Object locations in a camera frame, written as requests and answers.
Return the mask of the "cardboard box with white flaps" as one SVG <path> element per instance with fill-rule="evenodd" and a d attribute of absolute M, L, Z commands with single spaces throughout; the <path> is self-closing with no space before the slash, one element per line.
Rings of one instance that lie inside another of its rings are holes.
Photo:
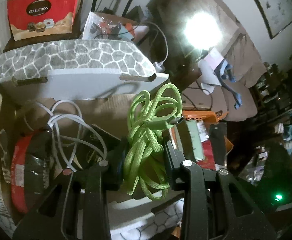
<path fill-rule="evenodd" d="M 0 222 L 17 225 L 22 214 L 14 207 L 10 185 L 3 176 L 2 157 L 12 158 L 22 133 L 46 126 L 46 108 L 59 101 L 58 113 L 82 113 L 88 125 L 96 125 L 115 137 L 127 135 L 127 111 L 142 90 L 155 94 L 169 76 L 130 76 L 118 69 L 58 69 L 43 77 L 0 79 L 0 197 L 4 208 Z"/>

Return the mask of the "red snack packet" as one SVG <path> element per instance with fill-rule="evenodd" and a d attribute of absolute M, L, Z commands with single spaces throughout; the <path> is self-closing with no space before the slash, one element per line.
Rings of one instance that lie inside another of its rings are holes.
<path fill-rule="evenodd" d="M 11 198 L 18 212 L 26 214 L 50 183 L 51 131 L 21 136 L 11 163 Z"/>

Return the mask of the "black sleeve in basket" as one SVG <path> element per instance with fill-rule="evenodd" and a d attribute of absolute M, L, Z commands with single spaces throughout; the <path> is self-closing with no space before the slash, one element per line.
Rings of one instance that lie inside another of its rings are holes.
<path fill-rule="evenodd" d="M 226 166 L 226 142 L 227 125 L 225 123 L 210 124 L 209 140 L 212 145 L 214 161 L 217 165 Z"/>

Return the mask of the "orange plastic basket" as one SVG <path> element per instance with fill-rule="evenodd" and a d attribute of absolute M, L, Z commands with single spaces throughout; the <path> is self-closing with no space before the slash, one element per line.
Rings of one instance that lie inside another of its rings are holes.
<path fill-rule="evenodd" d="M 189 131 L 186 125 L 186 121 L 195 120 L 197 122 L 197 126 L 200 132 L 201 143 L 206 140 L 209 140 L 209 126 L 210 124 L 221 123 L 222 117 L 220 117 L 217 113 L 213 111 L 191 111 L 184 110 L 183 111 L 184 120 L 176 125 L 175 127 L 169 130 L 170 137 L 173 143 L 173 147 L 177 150 L 183 152 L 185 158 L 192 160 L 197 163 L 194 159 L 194 154 L 192 150 L 192 143 L 190 140 Z M 226 151 L 227 155 L 233 149 L 233 144 L 225 137 L 226 142 Z M 215 164 L 216 171 L 221 168 L 227 168 L 227 160 L 226 166 L 221 166 Z"/>

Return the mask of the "white curved device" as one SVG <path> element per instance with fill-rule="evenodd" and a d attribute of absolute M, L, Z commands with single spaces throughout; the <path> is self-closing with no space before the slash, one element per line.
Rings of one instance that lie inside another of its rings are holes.
<path fill-rule="evenodd" d="M 198 67 L 202 73 L 199 77 L 200 87 L 206 95 L 212 94 L 216 87 L 221 87 L 221 83 L 207 61 L 200 60 Z"/>

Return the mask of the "dark wooden nightstand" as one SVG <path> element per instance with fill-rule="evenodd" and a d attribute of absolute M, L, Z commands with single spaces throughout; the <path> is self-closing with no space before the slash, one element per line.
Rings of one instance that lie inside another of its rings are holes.
<path fill-rule="evenodd" d="M 170 82 L 180 91 L 184 91 L 202 75 L 198 64 L 183 56 L 169 56 L 164 66 Z"/>

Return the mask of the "brown sofa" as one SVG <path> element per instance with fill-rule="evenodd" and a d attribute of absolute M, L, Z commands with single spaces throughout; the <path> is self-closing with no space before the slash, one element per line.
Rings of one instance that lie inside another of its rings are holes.
<path fill-rule="evenodd" d="M 242 105 L 235 109 L 235 98 L 231 92 L 225 88 L 216 88 L 214 92 L 222 102 L 215 102 L 213 109 L 227 110 L 227 121 L 244 121 L 257 115 L 258 110 L 249 88 L 257 83 L 266 68 L 245 28 L 226 3 L 223 0 L 151 0 L 150 5 L 164 25 L 169 56 L 183 56 L 193 62 L 193 57 L 186 55 L 190 47 L 176 35 L 181 33 L 186 20 L 197 12 L 207 12 L 216 19 L 223 38 L 215 48 L 231 65 L 231 74 L 235 78 L 234 82 L 225 82 L 240 94 Z"/>

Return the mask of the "pink box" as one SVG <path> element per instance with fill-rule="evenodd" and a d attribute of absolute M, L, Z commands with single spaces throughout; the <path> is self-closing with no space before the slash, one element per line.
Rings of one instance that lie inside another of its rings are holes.
<path fill-rule="evenodd" d="M 205 56 L 204 60 L 209 64 L 209 66 L 215 70 L 217 66 L 222 63 L 224 57 L 221 53 L 213 47 L 210 52 Z"/>

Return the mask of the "bright lamp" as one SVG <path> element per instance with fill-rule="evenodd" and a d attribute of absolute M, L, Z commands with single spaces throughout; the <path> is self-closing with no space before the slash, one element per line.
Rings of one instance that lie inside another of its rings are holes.
<path fill-rule="evenodd" d="M 223 38 L 215 18 L 204 11 L 187 19 L 183 35 L 187 42 L 198 50 L 210 50 Z"/>

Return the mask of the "clear bag of items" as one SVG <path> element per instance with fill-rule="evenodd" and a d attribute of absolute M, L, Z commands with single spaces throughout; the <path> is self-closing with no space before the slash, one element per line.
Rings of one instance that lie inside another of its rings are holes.
<path fill-rule="evenodd" d="M 83 40 L 133 41 L 135 30 L 140 26 L 133 20 L 101 12 L 90 12 L 81 38 Z"/>

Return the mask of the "red collection gift box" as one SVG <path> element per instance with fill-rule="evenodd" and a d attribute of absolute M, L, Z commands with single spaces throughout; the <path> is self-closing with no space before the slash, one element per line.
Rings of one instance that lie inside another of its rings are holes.
<path fill-rule="evenodd" d="M 70 34 L 79 0 L 7 0 L 7 15 L 15 41 Z"/>

